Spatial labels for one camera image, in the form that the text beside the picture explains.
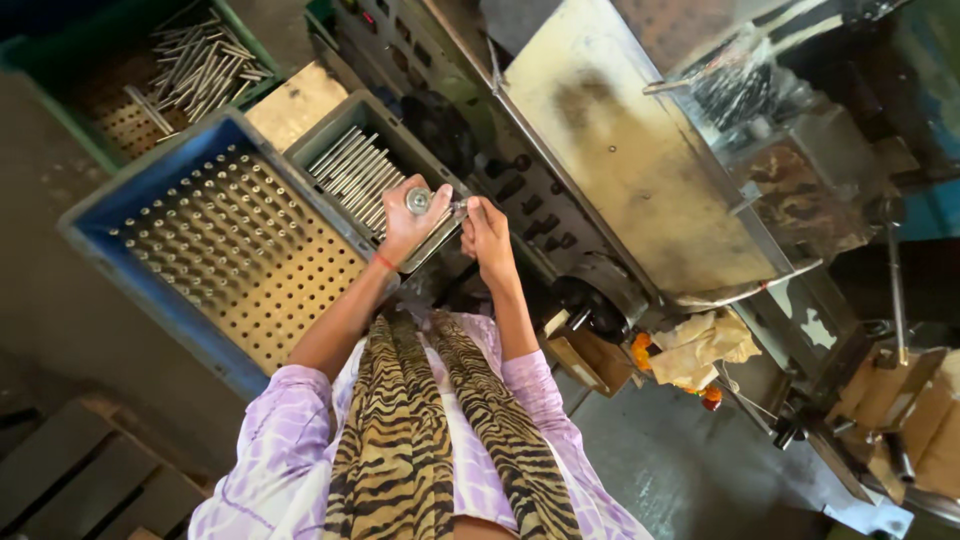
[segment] blue plastic crate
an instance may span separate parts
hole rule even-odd
[[[329,203],[309,189],[307,180],[271,146],[242,113],[227,108],[124,167],[108,184],[69,210],[59,228],[66,239],[112,282],[131,296],[165,330],[242,398],[259,395],[267,375],[240,346],[172,285],[160,279],[111,235],[139,209],[180,188],[182,178],[201,169],[229,145],[256,152],[276,171],[277,180],[313,207],[345,243],[370,260],[373,246],[348,225]]]

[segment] striped scarf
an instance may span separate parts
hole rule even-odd
[[[430,344],[487,452],[521,538],[579,538],[564,478],[540,431],[454,318],[431,317]],[[417,327],[374,321],[333,461],[325,540],[453,538],[453,457],[444,406]]]

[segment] wrist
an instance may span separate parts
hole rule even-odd
[[[516,270],[494,274],[489,279],[484,279],[484,282],[490,289],[494,301],[523,298],[523,287],[520,285],[520,276]]]
[[[376,252],[378,255],[386,259],[387,262],[391,263],[394,268],[398,267],[405,259],[407,259],[407,250],[403,249],[401,246],[387,242],[380,244],[380,247],[376,250]]]

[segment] lavender tie-dye top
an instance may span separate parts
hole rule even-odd
[[[584,538],[652,539],[604,491],[584,455],[580,431],[566,417],[550,368],[537,351],[501,365],[496,326],[488,317],[458,315],[496,373],[540,428],[557,459]],[[443,361],[420,334],[444,402],[453,446],[454,513],[516,530],[493,462],[473,432]],[[330,470],[349,409],[364,340],[332,387],[311,368],[286,366],[247,407],[237,441],[237,464],[214,495],[193,513],[190,538],[304,539],[323,535]],[[330,440],[329,411],[336,415]]]

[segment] dirty metal surface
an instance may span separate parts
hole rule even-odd
[[[790,139],[763,148],[743,169],[763,196],[754,208],[780,245],[805,243],[817,256],[865,245],[872,234],[858,211],[839,200]]]
[[[612,0],[636,40],[667,73],[734,22],[737,0]]]

